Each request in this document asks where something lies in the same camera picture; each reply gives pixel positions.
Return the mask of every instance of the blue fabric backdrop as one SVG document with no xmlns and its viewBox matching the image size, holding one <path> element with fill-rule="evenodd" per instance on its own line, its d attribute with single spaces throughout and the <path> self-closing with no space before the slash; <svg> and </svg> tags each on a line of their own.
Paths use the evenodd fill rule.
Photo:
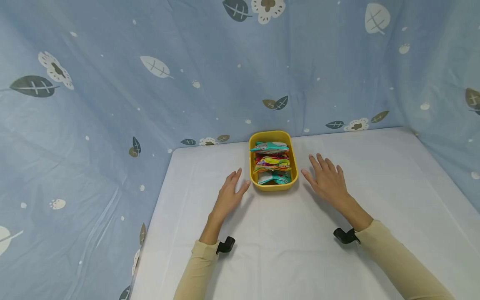
<svg viewBox="0 0 480 300">
<path fill-rule="evenodd" d="M 171 152 L 257 131 L 409 126 L 480 209 L 479 9 L 2 1 L 0 299 L 127 298 Z"/>
</svg>

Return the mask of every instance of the snack package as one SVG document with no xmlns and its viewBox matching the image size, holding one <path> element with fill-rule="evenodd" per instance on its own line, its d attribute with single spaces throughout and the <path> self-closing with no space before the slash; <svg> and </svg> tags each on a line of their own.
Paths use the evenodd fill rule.
<svg viewBox="0 0 480 300">
<path fill-rule="evenodd" d="M 288 153 L 290 149 L 286 143 L 280 142 L 266 142 L 261 143 L 255 146 L 254 149 L 250 149 L 251 152 L 260 153 L 260 154 L 275 154 L 275 153 Z"/>
<path fill-rule="evenodd" d="M 262 172 L 258 174 L 258 184 L 267 184 L 270 181 L 275 181 L 276 184 L 286 184 L 292 181 L 292 176 L 290 171 L 273 171 L 273 172 Z"/>
<path fill-rule="evenodd" d="M 285 153 L 257 155 L 256 164 L 253 173 L 265 171 L 290 171 L 290 160 Z"/>
</svg>

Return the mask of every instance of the black clip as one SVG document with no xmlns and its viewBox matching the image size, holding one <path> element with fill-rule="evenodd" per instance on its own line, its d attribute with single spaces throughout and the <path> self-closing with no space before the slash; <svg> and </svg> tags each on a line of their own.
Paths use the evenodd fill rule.
<svg viewBox="0 0 480 300">
<path fill-rule="evenodd" d="M 218 248 L 216 249 L 216 253 L 228 253 L 232 251 L 233 245 L 235 244 L 235 239 L 233 237 L 227 237 L 224 243 L 220 242 L 218 244 Z"/>
<path fill-rule="evenodd" d="M 342 228 L 337 228 L 333 232 L 333 235 L 342 242 L 342 244 L 350 244 L 353 241 L 357 241 L 360 244 L 360 240 L 355 236 L 355 229 L 350 229 L 348 232 L 344 232 Z"/>
</svg>

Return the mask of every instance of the white flower print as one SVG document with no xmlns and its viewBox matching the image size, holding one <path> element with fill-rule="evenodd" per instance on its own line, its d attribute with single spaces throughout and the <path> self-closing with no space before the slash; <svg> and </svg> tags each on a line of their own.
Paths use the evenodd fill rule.
<svg viewBox="0 0 480 300">
<path fill-rule="evenodd" d="M 284 0 L 252 0 L 252 10 L 258 14 L 258 23 L 265 25 L 285 10 Z"/>
<path fill-rule="evenodd" d="M 72 79 L 67 70 L 63 68 L 59 61 L 50 53 L 40 52 L 38 61 L 47 69 L 47 74 L 56 82 L 62 82 L 67 88 L 73 90 Z"/>
<path fill-rule="evenodd" d="M 140 249 L 137 250 L 137 253 L 135 253 L 135 256 L 133 257 L 132 276 L 135 274 L 135 269 L 137 268 L 137 262 L 139 257 L 140 257 Z"/>
<path fill-rule="evenodd" d="M 367 130 L 369 125 L 367 118 L 361 118 L 360 120 L 353 120 L 350 122 L 348 126 L 345 126 L 343 130 L 345 131 L 359 131 L 359 130 Z"/>
<path fill-rule="evenodd" d="M 215 141 L 214 138 L 207 137 L 205 139 L 200 139 L 200 142 L 198 142 L 199 146 L 210 146 L 210 145 L 218 145 L 219 143 Z"/>
</svg>

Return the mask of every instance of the paw print pattern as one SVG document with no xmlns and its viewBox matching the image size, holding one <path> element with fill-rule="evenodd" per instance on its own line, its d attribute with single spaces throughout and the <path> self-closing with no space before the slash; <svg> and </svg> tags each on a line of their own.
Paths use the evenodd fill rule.
<svg viewBox="0 0 480 300">
<path fill-rule="evenodd" d="M 399 49 L 398 52 L 400 54 L 406 54 L 410 50 L 410 44 L 403 44 Z"/>
<path fill-rule="evenodd" d="M 67 203 L 62 199 L 52 200 L 52 202 L 50 202 L 50 208 L 53 210 L 62 209 L 65 207 L 65 204 Z"/>
</svg>

